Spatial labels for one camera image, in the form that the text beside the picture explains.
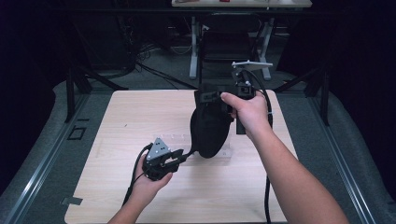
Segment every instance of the finger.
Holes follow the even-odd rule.
[[[233,108],[233,112],[230,114],[231,118],[236,119],[236,109]]]
[[[256,95],[262,95],[262,91],[256,91]]]
[[[136,176],[136,178],[138,176],[140,176],[141,174],[143,174],[143,161],[146,158],[146,154],[143,154],[140,159],[139,162],[137,163],[137,167],[136,167],[136,173],[134,174]]]
[[[221,100],[224,101],[224,103],[226,103],[227,105],[232,106],[236,110],[242,109],[244,103],[244,100],[228,92],[223,92],[221,94]]]
[[[158,185],[159,189],[163,188],[172,179],[173,173],[166,174],[161,180],[157,180],[155,183]]]

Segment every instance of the light wooden board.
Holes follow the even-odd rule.
[[[173,7],[311,7],[310,0],[172,0]]]
[[[295,154],[288,128],[272,91],[274,131]],[[141,149],[163,138],[172,149],[190,150],[193,91],[114,92],[74,197],[67,223],[106,223],[120,209]],[[235,122],[223,149],[211,159],[193,155],[138,219],[141,223],[263,222],[266,173],[247,136]],[[271,190],[273,221],[285,221]]]

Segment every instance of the black wire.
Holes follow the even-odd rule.
[[[144,64],[142,64],[142,63],[136,63],[136,64],[139,65],[142,69],[145,69],[146,71],[150,72],[151,74],[153,74],[153,75],[155,75],[155,76],[162,77],[162,78],[164,78],[165,80],[170,80],[170,81],[176,82],[176,83],[181,84],[181,85],[183,85],[183,86],[186,86],[186,87],[188,87],[188,88],[190,88],[190,89],[192,89],[192,90],[197,90],[197,89],[198,89],[198,88],[196,88],[196,87],[190,85],[190,84],[187,83],[187,82],[183,82],[183,81],[181,81],[181,80],[179,80],[179,79],[177,79],[177,78],[175,78],[175,77],[172,77],[171,75],[168,75],[168,74],[165,74],[164,72],[160,72],[160,71],[158,71],[158,70],[155,70],[155,69],[153,69],[153,68],[150,68],[150,67],[148,67],[148,66],[146,66],[146,65],[144,65]]]
[[[142,175],[144,174],[144,173],[143,173],[143,174],[141,174],[138,178],[135,178],[136,168],[137,168],[137,164],[139,163],[140,158],[142,157],[143,153],[144,153],[146,150],[151,149],[151,147],[152,147],[152,143],[150,143],[149,145],[143,147],[143,149],[140,151],[139,155],[138,155],[137,158],[136,158],[136,162],[134,163],[134,172],[132,173],[131,184],[129,185],[129,188],[128,188],[128,190],[126,191],[125,198],[124,198],[124,201],[123,201],[123,203],[122,203],[122,206],[124,206],[124,205],[126,204],[126,202],[128,202],[129,196],[131,196],[132,190],[133,190],[133,188],[134,188],[134,182],[136,182],[136,180],[137,180],[138,178],[140,178],[140,176],[142,176]]]
[[[260,88],[262,89],[261,93],[262,93],[262,95],[264,95],[265,101],[267,102],[268,122],[270,123],[271,128],[273,128],[273,115],[272,115],[271,102],[270,102],[270,98],[268,97],[268,93],[265,91],[264,84],[257,78],[257,76],[254,73],[252,73],[248,70],[245,70],[245,71],[247,72],[248,75],[250,75],[257,81]],[[265,218],[267,219],[267,224],[271,224],[271,217],[270,217],[270,210],[269,210],[270,186],[271,186],[271,182],[267,175],[266,184],[265,184],[265,194],[264,194],[264,212],[265,212]]]

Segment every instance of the forearm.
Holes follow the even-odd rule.
[[[108,222],[117,224],[136,223],[137,218],[146,206],[136,200],[129,199],[128,202],[119,210],[119,212]]]
[[[269,129],[252,135],[289,223],[347,223],[333,196]]]

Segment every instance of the silver metal piece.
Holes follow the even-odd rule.
[[[248,70],[248,71],[254,71],[254,70],[260,70],[260,69],[263,69],[263,68],[268,68],[268,67],[271,67],[271,66],[273,66],[273,64],[272,63],[267,63],[267,62],[260,62],[260,63],[258,63],[258,62],[251,62],[251,61],[246,61],[246,62],[243,62],[243,63],[232,63],[232,67],[234,67],[234,68],[244,68],[244,69],[246,69],[246,70]]]
[[[147,160],[152,161],[171,151],[161,138],[156,138],[154,144],[148,152]]]

